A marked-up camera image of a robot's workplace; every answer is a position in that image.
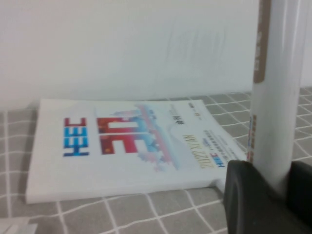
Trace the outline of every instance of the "book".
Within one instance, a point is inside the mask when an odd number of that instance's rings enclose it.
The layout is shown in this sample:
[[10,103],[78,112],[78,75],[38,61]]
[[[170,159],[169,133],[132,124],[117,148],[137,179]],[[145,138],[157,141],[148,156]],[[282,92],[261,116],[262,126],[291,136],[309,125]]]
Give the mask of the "book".
[[244,152],[201,100],[40,101],[27,203],[212,186]]

